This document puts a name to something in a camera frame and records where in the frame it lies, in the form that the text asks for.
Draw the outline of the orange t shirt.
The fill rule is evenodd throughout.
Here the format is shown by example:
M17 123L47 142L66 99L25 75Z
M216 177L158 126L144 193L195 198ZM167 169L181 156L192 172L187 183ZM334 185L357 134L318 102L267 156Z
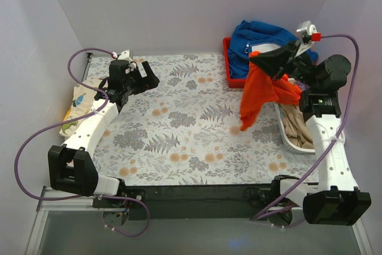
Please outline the orange t shirt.
M266 103L276 102L283 105L299 104L302 90L288 80L284 74L274 81L254 63L249 64L240 105L241 131L252 126Z

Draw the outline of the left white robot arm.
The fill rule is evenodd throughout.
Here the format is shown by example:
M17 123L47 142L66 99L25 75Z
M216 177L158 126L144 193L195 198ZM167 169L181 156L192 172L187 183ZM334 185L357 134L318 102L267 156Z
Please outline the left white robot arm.
M82 196L106 195L112 206L123 206L127 193L121 189L121 180L97 172L94 151L129 97L154 89L158 84L159 79L147 61L111 61L109 75L99 84L88 117L61 146L52 146L48 151L51 187Z

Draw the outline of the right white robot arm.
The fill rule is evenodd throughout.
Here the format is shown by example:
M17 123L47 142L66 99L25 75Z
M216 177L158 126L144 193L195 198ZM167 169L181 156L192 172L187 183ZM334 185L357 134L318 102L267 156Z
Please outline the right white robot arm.
M288 201L302 208L310 224L352 226L371 206L371 196L362 192L353 177L341 136L347 113L342 112L338 91L346 85L347 76L355 73L350 61L334 54L318 65L299 60L299 42L265 53L253 51L249 61L273 80L287 74L308 86L301 94L300 111L312 136L319 183L311 188L305 177L277 176L270 190L271 203L252 220L269 214L274 205Z

